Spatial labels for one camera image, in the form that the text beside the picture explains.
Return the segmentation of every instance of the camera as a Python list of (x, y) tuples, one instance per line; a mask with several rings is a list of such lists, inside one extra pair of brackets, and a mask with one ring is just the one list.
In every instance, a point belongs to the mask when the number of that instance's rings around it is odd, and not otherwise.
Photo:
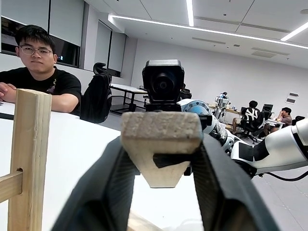
[(147, 111), (181, 111), (177, 101), (184, 85), (184, 68), (179, 60), (149, 60), (142, 71), (150, 104)]

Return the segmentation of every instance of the wooden frame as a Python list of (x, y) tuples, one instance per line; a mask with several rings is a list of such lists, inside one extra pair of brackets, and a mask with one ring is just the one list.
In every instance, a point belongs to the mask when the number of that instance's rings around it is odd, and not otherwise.
[(8, 231), (40, 231), (51, 95), (17, 90), (11, 173), (0, 177), (0, 203), (9, 200)]

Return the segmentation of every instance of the glasses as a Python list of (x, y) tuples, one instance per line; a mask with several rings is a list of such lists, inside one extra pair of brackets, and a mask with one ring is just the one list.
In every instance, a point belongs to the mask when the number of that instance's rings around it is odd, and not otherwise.
[(34, 54), (35, 51), (38, 51), (40, 56), (47, 57), (47, 56), (49, 56), (50, 53), (52, 53), (52, 51), (45, 49), (45, 48), (35, 49), (35, 48), (27, 46), (27, 45), (20, 45), (19, 47), (21, 48), (23, 53), (27, 54), (27, 55), (32, 55), (32, 54)]

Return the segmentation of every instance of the black t-shirt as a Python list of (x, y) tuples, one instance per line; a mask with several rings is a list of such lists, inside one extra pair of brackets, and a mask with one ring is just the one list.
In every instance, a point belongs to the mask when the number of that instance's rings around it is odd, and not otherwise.
[(247, 107), (241, 111), (244, 115), (243, 119), (253, 121), (256, 120), (260, 114), (260, 110), (257, 108)]
[(13, 84), (17, 88), (31, 89), (45, 92), (51, 95), (72, 94), (79, 103), (72, 114), (80, 114), (81, 84), (74, 75), (58, 70), (56, 67), (53, 75), (46, 80), (35, 80), (26, 67), (0, 72), (0, 82)]

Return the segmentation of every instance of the wooden beam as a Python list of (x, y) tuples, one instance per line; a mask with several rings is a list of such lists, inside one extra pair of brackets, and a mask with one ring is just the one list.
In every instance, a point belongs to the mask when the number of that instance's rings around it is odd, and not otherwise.
[(0, 203), (22, 192), (23, 173), (16, 171), (0, 177)]
[(190, 163), (184, 161), (158, 168), (154, 154), (171, 157), (178, 154), (188, 159), (187, 155), (195, 152), (202, 138), (196, 113), (127, 112), (122, 115), (122, 145), (151, 188), (174, 188)]
[(11, 173), (22, 169), (22, 193), (9, 199), (8, 231), (40, 231), (51, 95), (17, 90)]
[(134, 212), (129, 213), (127, 231), (163, 231)]

